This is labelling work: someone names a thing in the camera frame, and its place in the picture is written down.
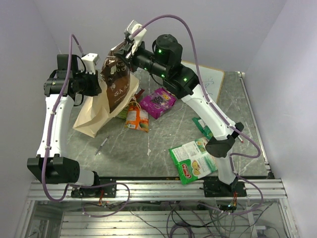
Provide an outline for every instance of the paper bag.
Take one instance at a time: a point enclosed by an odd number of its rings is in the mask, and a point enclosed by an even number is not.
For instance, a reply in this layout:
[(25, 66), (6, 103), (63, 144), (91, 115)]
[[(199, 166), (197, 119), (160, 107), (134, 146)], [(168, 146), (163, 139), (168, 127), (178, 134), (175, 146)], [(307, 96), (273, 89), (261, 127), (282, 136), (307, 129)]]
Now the paper bag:
[(111, 118), (118, 115), (124, 109), (139, 87), (140, 81), (130, 75), (130, 87), (121, 103), (110, 113), (109, 102), (107, 97), (107, 84), (99, 80), (102, 93), (94, 97), (88, 97), (85, 101), (73, 129), (80, 131), (91, 137), (95, 137), (98, 130), (103, 127)]

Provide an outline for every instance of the whiteboard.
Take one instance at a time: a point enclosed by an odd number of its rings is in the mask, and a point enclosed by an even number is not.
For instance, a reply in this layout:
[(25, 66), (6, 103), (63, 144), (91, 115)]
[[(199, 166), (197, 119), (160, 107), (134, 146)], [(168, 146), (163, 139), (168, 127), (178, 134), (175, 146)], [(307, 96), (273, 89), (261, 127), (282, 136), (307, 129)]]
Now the whiteboard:
[[(182, 61), (182, 64), (186, 67), (189, 67), (197, 74), (195, 64), (184, 61)], [(224, 77), (224, 72), (220, 69), (213, 69), (205, 66), (199, 66), (199, 71), (202, 76), (203, 84), (206, 88), (206, 91), (211, 96), (211, 98), (215, 102), (217, 102)]]

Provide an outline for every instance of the snack package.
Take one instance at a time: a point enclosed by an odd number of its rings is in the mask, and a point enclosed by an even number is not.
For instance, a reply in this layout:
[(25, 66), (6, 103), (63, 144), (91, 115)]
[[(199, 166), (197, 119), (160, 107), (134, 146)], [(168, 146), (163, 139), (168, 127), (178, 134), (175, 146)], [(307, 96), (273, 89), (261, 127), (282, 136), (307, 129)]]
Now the snack package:
[(203, 137), (169, 150), (182, 184), (188, 184), (217, 170), (214, 157), (205, 149), (207, 143), (208, 140)]
[(114, 53), (124, 46), (125, 42), (112, 48), (102, 66), (100, 75), (107, 84), (106, 94), (109, 112), (112, 113), (124, 100), (130, 87), (130, 70)]
[(149, 132), (149, 114), (138, 104), (131, 105), (124, 127)]
[[(144, 89), (138, 88), (138, 90), (134, 94), (134, 98), (138, 100), (143, 92), (144, 92)], [(129, 106), (125, 107), (121, 112), (119, 112), (116, 118), (121, 118), (126, 120), (128, 117), (128, 112), (129, 112)]]
[(210, 140), (212, 138), (212, 132), (209, 129), (209, 127), (205, 124), (205, 122), (201, 118), (192, 118), (193, 122), (197, 126), (197, 128), (200, 130), (204, 136)]
[(169, 110), (175, 102), (176, 98), (169, 94), (165, 89), (158, 88), (153, 93), (144, 97), (140, 101), (140, 105), (151, 116), (157, 119)]

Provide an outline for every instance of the cracker box label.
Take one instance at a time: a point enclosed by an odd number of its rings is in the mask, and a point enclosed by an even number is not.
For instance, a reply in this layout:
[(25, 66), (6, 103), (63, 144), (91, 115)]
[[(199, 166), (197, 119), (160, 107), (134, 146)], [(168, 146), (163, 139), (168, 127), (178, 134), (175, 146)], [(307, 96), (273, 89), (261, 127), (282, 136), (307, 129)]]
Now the cracker box label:
[(217, 170), (214, 157), (205, 149), (207, 143), (208, 140), (203, 137), (169, 150), (183, 184), (198, 180)]

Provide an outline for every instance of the green cracker package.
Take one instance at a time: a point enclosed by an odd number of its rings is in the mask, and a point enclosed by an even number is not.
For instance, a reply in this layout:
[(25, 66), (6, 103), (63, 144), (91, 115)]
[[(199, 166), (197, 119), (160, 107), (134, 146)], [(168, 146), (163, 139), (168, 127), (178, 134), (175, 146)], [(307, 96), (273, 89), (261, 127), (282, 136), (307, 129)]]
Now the green cracker package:
[(209, 127), (205, 124), (205, 122), (201, 118), (192, 118), (193, 122), (197, 126), (197, 128), (200, 130), (204, 136), (210, 140), (212, 138), (212, 132), (209, 129)]
[(214, 158), (205, 149), (207, 143), (207, 138), (203, 137), (169, 150), (182, 184), (188, 184), (217, 170)]

